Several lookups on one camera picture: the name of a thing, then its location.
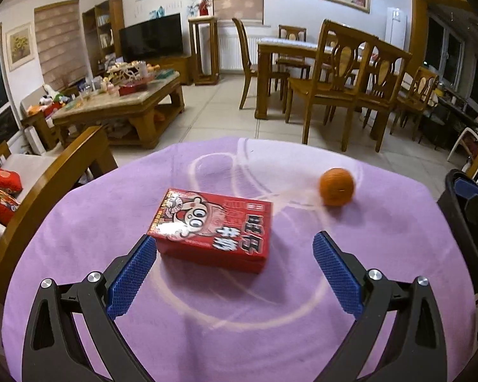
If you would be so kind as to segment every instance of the tv stand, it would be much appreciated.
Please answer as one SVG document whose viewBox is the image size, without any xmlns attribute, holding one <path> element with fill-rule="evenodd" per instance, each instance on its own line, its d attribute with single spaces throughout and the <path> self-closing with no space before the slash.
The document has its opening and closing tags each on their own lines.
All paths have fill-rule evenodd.
<svg viewBox="0 0 478 382">
<path fill-rule="evenodd" d="M 176 56 L 152 57 L 145 59 L 151 65 L 159 65 L 161 68 L 172 68 L 179 72 L 181 84 L 192 84 L 191 56 L 180 54 Z"/>
</svg>

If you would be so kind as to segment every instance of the cartoon eye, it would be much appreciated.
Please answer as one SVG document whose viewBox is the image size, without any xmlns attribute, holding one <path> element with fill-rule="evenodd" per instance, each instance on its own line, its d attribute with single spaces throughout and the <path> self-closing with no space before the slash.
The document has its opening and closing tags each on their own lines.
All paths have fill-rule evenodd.
<svg viewBox="0 0 478 382">
<path fill-rule="evenodd" d="M 201 227 L 202 225 L 204 225 L 204 223 L 202 222 L 201 219 L 192 219 L 190 221 L 190 227 L 193 227 L 193 228 L 199 228 Z"/>
<path fill-rule="evenodd" d="M 195 214 L 195 217 L 203 218 L 207 215 L 207 212 L 205 210 L 195 210 L 193 211 L 193 214 Z"/>
</svg>

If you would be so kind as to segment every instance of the wooden coffee table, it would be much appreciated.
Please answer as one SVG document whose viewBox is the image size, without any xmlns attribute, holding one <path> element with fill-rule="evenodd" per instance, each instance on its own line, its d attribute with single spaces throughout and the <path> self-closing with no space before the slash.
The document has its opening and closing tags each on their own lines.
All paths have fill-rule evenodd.
<svg viewBox="0 0 478 382">
<path fill-rule="evenodd" d="M 170 96 L 172 103 L 160 105 L 159 102 L 166 96 Z M 152 149 L 157 145 L 159 136 L 183 111 L 180 77 L 175 72 L 166 79 L 149 83 L 147 91 L 126 96 L 95 95 L 78 106 L 68 105 L 60 109 L 52 119 L 64 146 L 69 145 L 73 138 L 89 126 L 102 124 L 110 132 L 114 123 L 126 121 L 133 128 L 121 138 L 115 138 L 109 133 L 110 144 L 140 145 Z"/>
</svg>

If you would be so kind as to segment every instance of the round table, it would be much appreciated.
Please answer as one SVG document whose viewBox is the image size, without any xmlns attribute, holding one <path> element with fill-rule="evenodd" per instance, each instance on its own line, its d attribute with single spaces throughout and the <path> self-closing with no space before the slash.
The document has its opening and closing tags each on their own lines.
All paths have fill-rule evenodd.
<svg viewBox="0 0 478 382">
<path fill-rule="evenodd" d="M 355 178 L 353 201 L 327 209 L 319 176 Z M 449 380 L 474 339 L 474 293 L 445 218 L 422 184 L 306 145 L 223 138 L 170 146 L 75 189 L 49 213 L 23 253 L 7 294 L 3 342 L 21 380 L 23 339 L 41 280 L 81 281 L 127 254 L 169 187 L 273 203 L 271 250 L 259 275 L 158 257 L 129 312 L 116 324 L 158 382 L 311 382 L 354 318 L 344 313 L 312 255 L 326 230 L 366 269 L 389 279 L 430 279 L 445 329 Z M 94 368 L 107 375 L 78 321 Z M 385 342 L 390 328 L 383 327 Z M 363 370 L 380 358 L 377 343 Z"/>
</svg>

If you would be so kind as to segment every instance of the red box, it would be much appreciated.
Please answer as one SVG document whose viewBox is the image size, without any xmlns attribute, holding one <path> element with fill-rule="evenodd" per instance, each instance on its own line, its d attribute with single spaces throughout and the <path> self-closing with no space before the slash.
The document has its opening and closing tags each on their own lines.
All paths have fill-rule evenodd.
<svg viewBox="0 0 478 382">
<path fill-rule="evenodd" d="M 259 273 L 270 229 L 270 202 L 171 188 L 147 234 L 163 255 Z"/>
</svg>

